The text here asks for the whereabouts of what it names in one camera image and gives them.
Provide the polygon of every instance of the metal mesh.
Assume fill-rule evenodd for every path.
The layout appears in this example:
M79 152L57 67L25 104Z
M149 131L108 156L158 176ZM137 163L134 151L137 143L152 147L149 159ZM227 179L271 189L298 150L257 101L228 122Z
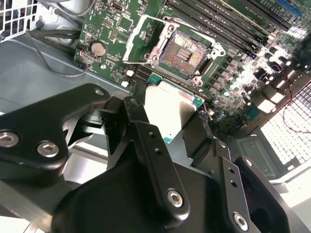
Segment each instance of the metal mesh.
M311 83L308 84L298 95L293 103L285 111L283 121L283 107L262 128L262 132L288 170L303 164L311 157Z
M0 1L0 43L35 28L37 0Z

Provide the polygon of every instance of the black metal bracket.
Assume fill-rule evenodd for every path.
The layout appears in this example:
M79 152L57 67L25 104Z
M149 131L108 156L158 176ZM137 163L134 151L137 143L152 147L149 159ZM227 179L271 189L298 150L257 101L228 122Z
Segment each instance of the black metal bracket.
M37 185L55 182L68 160L67 146L78 119L104 107L109 98L101 87L85 84L0 116L0 179ZM43 148L46 156L38 153L44 142L52 143Z
M153 215L167 228L177 227L188 217L190 204L160 131L149 124L142 102L134 97L126 97L120 103L115 119L124 116L122 122L126 122L126 129L117 147L114 146L117 138L114 137L112 148L112 138L107 131L108 168L126 160L130 154L136 155L145 177L142 181L149 190ZM180 206L176 204L178 207L169 201L168 196L174 193L182 199Z
M251 159L240 157L235 164L241 172L252 220L261 232L310 232Z
M61 176L68 148L93 133L106 135L108 171L70 191ZM255 164L231 162L197 113L183 136L195 169L172 162L142 101L83 85L0 117L0 200L58 233L309 233Z

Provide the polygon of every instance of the gray metal panel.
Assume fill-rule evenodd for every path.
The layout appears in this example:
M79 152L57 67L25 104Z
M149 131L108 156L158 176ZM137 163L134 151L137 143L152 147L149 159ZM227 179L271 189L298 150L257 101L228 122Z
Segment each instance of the gray metal panel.
M25 106L85 83L95 83L110 94L117 90L126 91L91 72L77 78L64 78L51 73L29 42L26 36L21 36L18 40L0 45L0 99ZM38 44L51 67L64 73L79 72L72 58L42 43ZM11 110L0 105L2 112Z
M269 180L276 177L276 168L257 136L238 139L236 143L239 156L245 156L253 160Z

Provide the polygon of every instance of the capacitor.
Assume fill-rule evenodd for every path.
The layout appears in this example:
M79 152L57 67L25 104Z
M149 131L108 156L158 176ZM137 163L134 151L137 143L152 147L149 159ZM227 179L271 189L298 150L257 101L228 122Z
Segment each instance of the capacitor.
M251 72L250 71L247 71L243 68L239 69L239 72L241 73L241 75L245 76L245 77L248 77L251 75Z
M280 56L282 54L282 52L278 49L276 49L275 47L272 47L270 49L270 53L272 53L274 56Z
M262 79L262 82L263 82L264 84L266 84L266 85L269 85L269 84L270 84L270 81L269 81L269 79L268 79L267 77L264 77L264 78Z
M215 98L214 101L213 101L213 103L214 103L215 105L218 105L218 104L219 104L219 99L218 99L218 98Z
M227 90L222 91L223 96L228 97L230 96L230 93Z
M242 82L242 78L241 78L241 77L236 77L236 78L235 78L235 81L236 81L237 83L241 83L241 82Z
M229 89L232 91L232 90L234 90L237 86L234 84L234 83L232 83L232 82L228 82L228 86L229 86Z
M243 100L245 101L247 106L250 106L252 104L252 102L246 97L243 97Z
M246 92L248 95L250 95L250 94L252 93L252 89L249 88L249 87L245 87L244 90L245 90L245 92Z
M286 59L285 57L281 56L278 58L281 62L283 62L286 66L290 66L292 64L292 62L288 59Z
M283 67L276 62L269 62L267 65L273 72L281 72L283 70Z
M102 57L107 52L107 47L102 42L94 42L91 46L92 53L97 57Z
M220 117L221 119L223 119L223 118L225 117L225 113L224 113L224 112L220 112L220 113L219 113L219 117Z
M275 62L276 61L276 57L274 57L272 54L270 53L266 53L264 55L265 58L267 58L269 60L269 62Z

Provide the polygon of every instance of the silver screw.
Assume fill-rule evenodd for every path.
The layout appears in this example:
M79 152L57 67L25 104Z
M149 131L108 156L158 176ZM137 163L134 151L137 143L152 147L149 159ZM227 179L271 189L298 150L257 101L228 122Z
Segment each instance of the silver screw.
M218 141L218 144L219 144L222 148L225 148L225 143L223 143L222 141Z
M243 231L248 230L247 222L239 213L234 212L233 213L233 219L234 219L235 223L238 225L238 227L240 227Z
M96 93L97 95L100 95L100 96L105 95L105 93L102 92L101 90L95 90L95 93Z
M252 162L249 161L248 159L245 159L246 163L249 165L249 166L252 166Z
M59 148L53 142L42 142L37 147L37 152L44 157L52 158L59 153Z
M181 206L183 205L183 198L182 198L181 195L180 195L177 191L175 191L175 190L170 190L170 191L168 191L168 193L167 193L167 198L168 198L169 202L170 202L173 206L175 206L175 207L177 207L177 208L179 208L179 207L181 207Z
M19 142L19 137L12 132L0 132L0 147L13 147Z
M175 30L175 27L174 27L173 25L170 25L170 26L169 26L169 31L170 31L170 32L173 32L174 30Z

